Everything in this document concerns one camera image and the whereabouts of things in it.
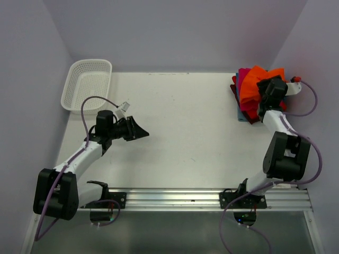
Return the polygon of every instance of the white plastic basket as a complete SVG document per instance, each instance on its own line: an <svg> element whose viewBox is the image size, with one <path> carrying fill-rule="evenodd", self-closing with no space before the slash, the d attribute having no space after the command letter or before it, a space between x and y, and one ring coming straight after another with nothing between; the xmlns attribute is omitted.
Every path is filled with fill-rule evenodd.
<svg viewBox="0 0 339 254"><path fill-rule="evenodd" d="M66 110L80 114L83 101L93 95L108 97L112 65L103 59L85 59L72 64L61 96ZM96 114L106 108L107 102L93 98L84 106L84 114Z"/></svg>

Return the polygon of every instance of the gray wall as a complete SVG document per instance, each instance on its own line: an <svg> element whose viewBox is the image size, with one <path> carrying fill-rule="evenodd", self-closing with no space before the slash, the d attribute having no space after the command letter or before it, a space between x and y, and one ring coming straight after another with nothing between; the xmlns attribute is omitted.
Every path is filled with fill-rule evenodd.
<svg viewBox="0 0 339 254"><path fill-rule="evenodd" d="M19 253L37 175L55 165L64 134L72 59L40 0L0 1L0 34L0 253Z"/></svg>
<svg viewBox="0 0 339 254"><path fill-rule="evenodd" d="M312 115L290 120L297 130L316 141L323 154L323 172L308 189L326 253L338 253L339 235L338 13L337 0L309 0L273 64L285 67L288 76L300 75L319 95L318 109ZM313 101L311 92L305 88L291 104L295 112L305 112ZM308 177L318 167L316 158L314 153L309 158Z"/></svg>
<svg viewBox="0 0 339 254"><path fill-rule="evenodd" d="M74 59L117 71L268 68L307 0L44 0Z"/></svg>

